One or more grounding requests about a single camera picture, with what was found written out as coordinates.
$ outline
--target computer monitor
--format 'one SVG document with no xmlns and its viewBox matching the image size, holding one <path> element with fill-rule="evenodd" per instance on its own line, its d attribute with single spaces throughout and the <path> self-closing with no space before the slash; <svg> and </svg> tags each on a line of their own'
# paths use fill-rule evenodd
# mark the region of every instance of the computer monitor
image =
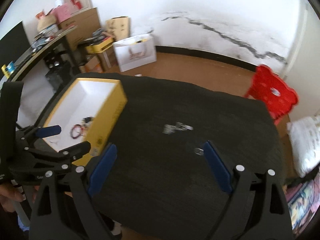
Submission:
<svg viewBox="0 0 320 240">
<path fill-rule="evenodd" d="M 15 62 L 28 48 L 30 43 L 20 22 L 0 40 L 0 68 L 11 61 Z"/>
</svg>

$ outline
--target beige hat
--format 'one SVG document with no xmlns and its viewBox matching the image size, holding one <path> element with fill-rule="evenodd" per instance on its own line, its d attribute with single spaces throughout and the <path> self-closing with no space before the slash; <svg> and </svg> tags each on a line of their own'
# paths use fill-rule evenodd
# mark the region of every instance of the beige hat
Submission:
<svg viewBox="0 0 320 240">
<path fill-rule="evenodd" d="M 38 22 L 37 30 L 38 32 L 44 30 L 45 28 L 55 24 L 57 22 L 56 17 L 53 14 L 49 14 L 40 18 Z"/>
</svg>

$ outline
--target brown paper bag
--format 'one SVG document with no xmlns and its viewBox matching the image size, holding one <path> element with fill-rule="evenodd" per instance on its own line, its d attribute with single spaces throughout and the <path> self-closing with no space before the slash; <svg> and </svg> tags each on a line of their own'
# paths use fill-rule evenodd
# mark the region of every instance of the brown paper bag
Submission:
<svg viewBox="0 0 320 240">
<path fill-rule="evenodd" d="M 116 41 L 129 37 L 130 18 L 121 16 L 106 21 L 107 32 L 114 35 Z"/>
</svg>

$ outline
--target red plastic chair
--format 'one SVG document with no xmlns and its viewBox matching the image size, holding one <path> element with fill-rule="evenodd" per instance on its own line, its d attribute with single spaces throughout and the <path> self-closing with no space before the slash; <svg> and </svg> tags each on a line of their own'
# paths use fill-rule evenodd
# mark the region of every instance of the red plastic chair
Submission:
<svg viewBox="0 0 320 240">
<path fill-rule="evenodd" d="M 298 103 L 297 93 L 274 74 L 266 65 L 256 68 L 252 78 L 252 85 L 244 95 L 245 98 L 252 96 L 254 99 L 263 101 L 269 113 L 277 125 L 281 118 L 288 114 L 294 105 Z"/>
</svg>

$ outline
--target pink box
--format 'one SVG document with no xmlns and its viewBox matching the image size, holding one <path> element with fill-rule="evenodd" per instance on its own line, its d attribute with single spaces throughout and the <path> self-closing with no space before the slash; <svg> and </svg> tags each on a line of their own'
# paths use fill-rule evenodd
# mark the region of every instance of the pink box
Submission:
<svg viewBox="0 0 320 240">
<path fill-rule="evenodd" d="M 60 24 L 71 17 L 69 7 L 66 3 L 54 8 L 51 13 L 56 17 L 57 24 Z"/>
</svg>

